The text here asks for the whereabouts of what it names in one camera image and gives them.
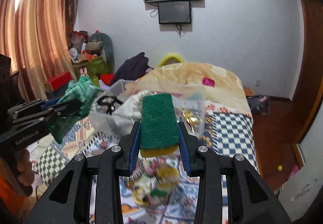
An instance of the cable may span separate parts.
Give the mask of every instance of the cable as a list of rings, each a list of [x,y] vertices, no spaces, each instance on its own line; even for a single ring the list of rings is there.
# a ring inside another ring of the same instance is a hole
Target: cable
[[[36,187],[36,198],[37,198],[37,201],[39,201],[39,198],[38,198],[38,194],[37,194],[37,188],[38,188],[38,186]]]
[[[155,18],[158,15],[158,9],[155,9],[154,11],[150,12],[150,17]]]
[[[143,0],[143,1],[145,2],[145,0]],[[151,3],[147,3],[147,4],[150,4],[150,5],[152,5],[152,6],[158,7],[158,5],[153,5],[153,4],[151,4]]]
[[[182,27],[181,27],[181,24],[175,24],[177,30],[178,30],[178,34],[180,35],[181,37],[181,32],[182,32]]]

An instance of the scrub sponge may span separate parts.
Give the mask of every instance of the scrub sponge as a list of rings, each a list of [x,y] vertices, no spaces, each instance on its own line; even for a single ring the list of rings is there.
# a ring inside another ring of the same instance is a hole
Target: scrub sponge
[[[176,151],[178,143],[179,132],[171,94],[143,97],[141,156],[169,155]]]

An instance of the pink tag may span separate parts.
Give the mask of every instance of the pink tag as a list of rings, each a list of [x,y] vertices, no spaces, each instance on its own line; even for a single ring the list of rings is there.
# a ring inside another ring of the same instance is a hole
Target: pink tag
[[[215,86],[215,81],[213,79],[205,77],[205,78],[203,78],[202,84],[214,87]]]

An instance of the human hand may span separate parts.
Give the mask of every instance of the human hand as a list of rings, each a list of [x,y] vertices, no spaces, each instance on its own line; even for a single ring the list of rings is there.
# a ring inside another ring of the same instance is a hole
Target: human hand
[[[21,174],[18,176],[18,181],[25,186],[31,185],[35,178],[29,158],[29,151],[24,149],[21,151],[20,156],[17,159],[17,169],[19,172],[21,172]]]

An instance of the red cloth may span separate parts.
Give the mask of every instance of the red cloth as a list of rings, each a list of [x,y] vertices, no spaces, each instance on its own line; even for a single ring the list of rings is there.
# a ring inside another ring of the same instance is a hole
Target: red cloth
[[[101,80],[105,85],[109,86],[113,77],[114,77],[113,74],[103,74],[101,75]]]

